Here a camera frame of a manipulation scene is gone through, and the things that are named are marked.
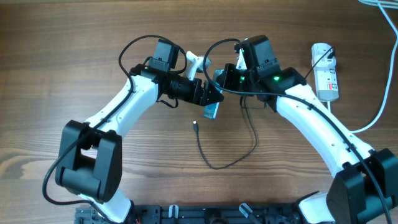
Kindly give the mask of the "blue Galaxy smartphone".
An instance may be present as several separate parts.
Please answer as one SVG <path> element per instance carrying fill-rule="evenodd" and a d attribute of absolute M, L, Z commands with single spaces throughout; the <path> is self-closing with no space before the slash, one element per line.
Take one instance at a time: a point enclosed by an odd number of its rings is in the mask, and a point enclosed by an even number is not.
<path fill-rule="evenodd" d="M 213 81 L 215 83 L 218 84 L 218 81 L 216 80 L 222 73 L 224 72 L 224 70 L 222 69 L 216 69 L 213 75 Z M 203 116 L 205 118 L 208 119 L 215 119 L 216 118 L 216 114 L 218 112 L 218 108 L 219 108 L 219 102 L 217 103 L 213 103 L 211 105 L 207 105 L 205 106 L 204 112 L 203 112 Z"/>

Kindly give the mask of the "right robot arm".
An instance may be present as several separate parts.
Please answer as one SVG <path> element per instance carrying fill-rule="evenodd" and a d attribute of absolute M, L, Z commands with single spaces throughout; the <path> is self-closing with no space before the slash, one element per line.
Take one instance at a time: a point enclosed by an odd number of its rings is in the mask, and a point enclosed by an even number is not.
<path fill-rule="evenodd" d="M 351 133 L 315 96 L 294 68 L 281 68 L 269 39 L 235 40 L 239 55 L 218 78 L 225 90 L 256 96 L 291 122 L 315 148 L 333 182 L 328 192 L 304 197 L 305 223 L 367 223 L 397 207 L 397 157 L 376 151 Z"/>

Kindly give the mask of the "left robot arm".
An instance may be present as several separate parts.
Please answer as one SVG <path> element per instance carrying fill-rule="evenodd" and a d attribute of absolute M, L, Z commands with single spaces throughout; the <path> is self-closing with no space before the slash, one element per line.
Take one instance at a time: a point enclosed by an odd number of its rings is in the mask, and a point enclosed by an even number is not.
<path fill-rule="evenodd" d="M 122 142 L 146 109 L 161 95 L 200 106 L 223 101 L 214 85 L 191 75 L 182 76 L 175 64 L 177 44 L 161 37 L 148 65 L 127 72 L 122 90 L 84 123 L 71 120 L 62 132 L 55 182 L 90 204 L 107 222 L 137 223 L 134 203 L 119 188 Z"/>

